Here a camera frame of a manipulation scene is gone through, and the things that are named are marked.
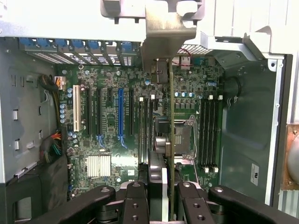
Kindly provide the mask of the metal socket cover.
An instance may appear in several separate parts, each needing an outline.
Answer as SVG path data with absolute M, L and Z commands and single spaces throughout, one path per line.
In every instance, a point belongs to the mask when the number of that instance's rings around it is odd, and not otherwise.
M 174 157 L 175 164 L 181 165 L 195 165 L 196 156 L 194 154 L 176 154 Z

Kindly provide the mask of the silver chipset heatsink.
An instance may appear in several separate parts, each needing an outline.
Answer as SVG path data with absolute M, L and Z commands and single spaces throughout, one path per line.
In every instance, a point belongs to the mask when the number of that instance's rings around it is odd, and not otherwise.
M 110 155 L 88 156 L 86 165 L 88 178 L 103 178 L 111 175 Z

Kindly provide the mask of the green motherboard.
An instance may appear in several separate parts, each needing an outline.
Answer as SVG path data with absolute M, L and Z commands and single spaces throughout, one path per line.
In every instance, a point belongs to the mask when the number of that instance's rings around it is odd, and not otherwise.
M 204 190 L 209 190 L 218 183 L 219 173 L 214 172 L 216 151 L 217 100 L 223 99 L 224 69 L 211 57 L 194 59 L 178 57 L 172 62 L 174 75 L 174 121 L 188 119 L 195 115 L 197 121 L 197 153 L 195 165 L 175 164 L 178 181 L 198 183 Z M 170 132 L 170 97 L 165 85 L 145 73 L 141 67 L 96 66 L 96 65 L 60 65 L 58 75 L 66 78 L 66 89 L 59 90 L 60 123 L 62 131 L 58 137 L 65 141 L 64 148 L 69 163 L 68 198 L 75 197 L 100 185 L 109 185 L 116 190 L 124 182 L 146 179 L 149 160 L 149 104 L 154 99 L 152 151 L 160 150 L 158 141 L 165 140 Z M 81 126 L 80 131 L 73 130 L 73 85 L 81 88 Z M 86 131 L 86 93 L 90 88 L 92 96 L 92 133 Z M 102 135 L 97 136 L 97 89 L 102 94 Z M 113 89 L 113 101 L 107 102 L 107 89 Z M 124 89 L 124 131 L 118 137 L 118 89 Z M 129 135 L 129 89 L 134 89 L 134 134 Z M 147 163 L 138 162 L 139 97 L 148 99 L 147 112 Z M 198 168 L 199 158 L 199 117 L 200 100 L 213 100 L 214 103 L 214 138 L 213 162 L 209 167 L 210 143 L 210 106 L 208 112 L 207 173 L 204 171 L 205 148 L 205 112 L 203 123 L 202 164 Z M 142 145 L 143 121 L 142 112 Z M 103 178 L 87 177 L 87 157 L 110 155 L 111 175 Z

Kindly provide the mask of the CPU socket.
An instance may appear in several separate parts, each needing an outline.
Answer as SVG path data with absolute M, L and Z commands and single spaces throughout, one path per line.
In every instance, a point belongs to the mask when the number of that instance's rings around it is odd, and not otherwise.
M 197 153 L 197 121 L 195 115 L 188 119 L 177 119 L 174 121 L 174 154 L 194 154 Z

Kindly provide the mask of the black RAM slot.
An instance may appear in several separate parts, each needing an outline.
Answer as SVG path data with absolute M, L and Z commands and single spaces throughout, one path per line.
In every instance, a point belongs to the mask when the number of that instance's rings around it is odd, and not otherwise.
M 214 126 L 214 103 L 213 100 L 209 101 L 210 106 L 210 143 L 209 143 L 209 167 L 212 166 L 213 162 L 213 138 L 214 138 L 214 132 L 213 132 L 213 126 Z
M 148 99 L 144 99 L 144 124 L 143 124 L 143 162 L 147 163 L 147 112 L 148 112 Z
M 149 150 L 152 151 L 152 135 L 153 135 L 153 111 L 155 100 L 150 98 L 149 101 Z
M 216 126 L 216 151 L 215 151 L 215 165 L 214 172 L 219 173 L 220 170 L 220 154 L 221 154 L 221 127 L 222 127 L 222 102 L 217 100 L 217 126 Z
M 208 112 L 209 112 L 208 101 L 205 100 L 205 148 L 204 148 L 204 153 L 205 153 L 204 171 L 205 171 L 205 173 L 207 173 L 207 171 L 206 171 L 206 169 L 207 169 L 207 146 L 208 146 L 207 138 L 208 138 L 208 121 L 209 121 Z
M 199 158 L 198 158 L 198 168 L 201 168 L 202 164 L 202 142 L 203 142 L 203 121 L 204 119 L 204 99 L 200 100 L 200 117 L 199 117 Z

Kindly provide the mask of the black PC case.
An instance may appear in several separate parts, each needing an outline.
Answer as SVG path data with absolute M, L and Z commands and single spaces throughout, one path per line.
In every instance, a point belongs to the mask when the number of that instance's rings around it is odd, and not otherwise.
M 73 50 L 71 39 L 82 40 L 85 47 L 75 51 L 96 66 L 121 65 L 116 48 L 132 42 L 136 67 L 144 71 L 145 1 L 0 0 L 0 183 L 20 178 L 39 164 L 67 158 L 65 141 L 58 137 L 61 102 L 54 77 L 60 65 L 68 64 L 28 55 L 19 48 L 19 38 L 31 38 L 35 45 L 37 38 L 49 39 L 53 50 L 58 50 L 55 39 L 66 39 L 69 50 Z M 242 85 L 239 97 L 226 99 L 222 93 L 220 172 L 212 187 L 225 186 L 278 209 L 273 204 L 279 194 L 277 161 L 284 160 L 293 58 L 287 31 L 265 26 L 244 36 L 210 34 L 204 24 L 207 4 L 213 1 L 224 21 L 234 20 L 235 9 L 227 0 L 196 1 L 199 9 L 192 17 L 196 36 L 185 41 L 173 60 L 211 57 L 224 69 L 223 89 L 230 76 L 238 77 Z M 90 50 L 87 40 L 97 40 L 99 49 Z M 146 179 L 132 182 L 144 183 L 149 208 L 149 163 Z M 115 189 L 117 203 L 132 182 Z M 185 181 L 178 181 L 175 174 L 173 220 L 149 220 L 149 224 L 186 224 L 178 218 L 180 182 Z M 204 190 L 196 182 L 186 182 Z M 119 208 L 105 205 L 85 224 L 119 224 Z

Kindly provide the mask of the black fan shroud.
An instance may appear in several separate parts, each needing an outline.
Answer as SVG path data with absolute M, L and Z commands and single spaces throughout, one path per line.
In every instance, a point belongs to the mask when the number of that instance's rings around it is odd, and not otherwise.
M 0 183 L 0 224 L 30 220 L 66 203 L 68 186 L 66 156 Z

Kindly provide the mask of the blue expansion slot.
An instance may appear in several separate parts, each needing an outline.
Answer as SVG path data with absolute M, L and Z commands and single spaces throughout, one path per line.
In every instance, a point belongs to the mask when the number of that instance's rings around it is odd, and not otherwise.
M 123 137 L 124 131 L 124 89 L 118 89 L 118 137 Z

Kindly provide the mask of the white expansion slot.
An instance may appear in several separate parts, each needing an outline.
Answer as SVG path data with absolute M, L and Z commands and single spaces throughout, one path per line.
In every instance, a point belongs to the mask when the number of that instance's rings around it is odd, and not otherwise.
M 73 130 L 80 131 L 81 126 L 81 88 L 79 85 L 73 85 Z

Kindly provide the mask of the black round grommet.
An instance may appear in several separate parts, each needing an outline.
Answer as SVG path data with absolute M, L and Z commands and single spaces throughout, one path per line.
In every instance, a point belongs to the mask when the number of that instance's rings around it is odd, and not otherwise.
M 239 97 L 242 92 L 242 85 L 238 77 L 230 76 L 224 80 L 223 94 L 226 99 Z

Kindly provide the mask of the white power connector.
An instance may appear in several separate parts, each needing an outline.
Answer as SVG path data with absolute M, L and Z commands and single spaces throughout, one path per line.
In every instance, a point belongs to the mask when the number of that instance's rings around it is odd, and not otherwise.
M 54 82 L 58 86 L 58 89 L 64 91 L 66 89 L 66 78 L 63 76 L 55 76 Z

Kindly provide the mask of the copper base plate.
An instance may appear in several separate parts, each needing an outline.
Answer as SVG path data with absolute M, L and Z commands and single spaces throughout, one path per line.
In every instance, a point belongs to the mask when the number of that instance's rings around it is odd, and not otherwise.
M 299 123 L 286 125 L 281 189 L 299 191 Z

